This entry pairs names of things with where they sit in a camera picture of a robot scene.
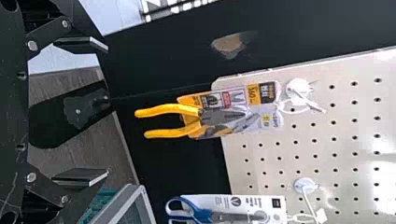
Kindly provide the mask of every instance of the white pegboard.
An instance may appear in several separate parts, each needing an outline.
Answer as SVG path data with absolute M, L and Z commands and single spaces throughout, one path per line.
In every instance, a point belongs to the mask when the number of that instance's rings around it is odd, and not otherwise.
M 212 89 L 295 77 L 318 81 L 311 98 L 327 114 L 223 137 L 233 194 L 281 194 L 290 215 L 309 213 L 293 184 L 310 177 L 320 187 L 308 197 L 327 223 L 396 223 L 396 48 L 223 77 Z

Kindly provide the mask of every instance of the scissors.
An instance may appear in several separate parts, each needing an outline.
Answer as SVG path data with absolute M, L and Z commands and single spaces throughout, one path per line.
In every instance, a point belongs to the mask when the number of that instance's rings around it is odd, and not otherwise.
M 180 202 L 187 205 L 185 210 L 172 210 L 170 203 Z M 169 224 L 174 221 L 187 222 L 194 221 L 196 224 L 201 223 L 253 223 L 253 221 L 261 221 L 267 217 L 249 215 L 249 214 L 234 214 L 234 213 L 221 213 L 213 212 L 210 209 L 203 209 L 197 207 L 193 202 L 182 197 L 176 197 L 168 201 L 165 206 L 166 214 L 170 217 Z
M 146 138 L 177 138 L 201 130 L 204 126 L 215 126 L 241 119 L 247 115 L 241 107 L 201 109 L 190 105 L 166 104 L 152 108 L 138 109 L 137 118 L 150 118 L 163 114 L 182 114 L 196 117 L 197 120 L 178 129 L 159 129 L 145 132 Z

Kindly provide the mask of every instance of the floor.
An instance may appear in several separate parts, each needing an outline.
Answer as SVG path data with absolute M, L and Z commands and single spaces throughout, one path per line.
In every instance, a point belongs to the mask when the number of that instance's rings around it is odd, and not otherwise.
M 37 104 L 102 78 L 99 68 L 31 76 L 29 104 Z M 105 183 L 107 188 L 118 189 L 127 183 L 138 183 L 115 112 L 60 147 L 39 149 L 30 146 L 28 161 L 48 177 L 74 167 L 107 168 L 110 171 Z

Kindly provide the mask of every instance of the blue handle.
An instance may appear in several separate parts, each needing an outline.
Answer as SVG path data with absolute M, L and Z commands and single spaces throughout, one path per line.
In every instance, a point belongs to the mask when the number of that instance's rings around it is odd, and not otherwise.
M 178 216 L 178 215 L 172 214 L 171 213 L 172 210 L 169 208 L 169 203 L 176 202 L 176 201 L 185 203 L 191 209 L 191 213 L 188 216 L 183 216 L 183 215 Z M 195 222 L 197 222 L 197 220 L 198 220 L 201 223 L 213 223 L 211 210 L 199 208 L 194 203 L 192 203 L 190 200 L 187 200 L 182 197 L 176 197 L 176 198 L 171 199 L 166 204 L 165 209 L 167 211 L 168 216 L 174 220 L 179 220 L 179 221 L 194 220 Z

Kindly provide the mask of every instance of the black panel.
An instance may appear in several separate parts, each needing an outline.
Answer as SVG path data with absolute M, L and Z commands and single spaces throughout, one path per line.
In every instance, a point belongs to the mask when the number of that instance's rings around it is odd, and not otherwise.
M 396 45 L 395 8 L 393 0 L 218 1 L 107 36 L 109 54 L 100 62 L 113 97 L 210 83 L 225 75 Z M 234 59 L 210 48 L 214 39 L 244 31 L 257 31 L 258 38 Z M 145 130 L 181 122 L 177 116 L 137 120 L 134 110 L 174 102 L 184 93 L 139 95 L 131 105 L 117 107 L 159 223 L 164 223 L 165 200 L 173 196 L 230 192 L 219 139 L 143 138 Z
M 106 37 L 101 60 L 115 95 L 167 90 L 216 77 L 396 45 L 393 0 L 227 0 Z M 227 61 L 215 38 L 258 31 Z

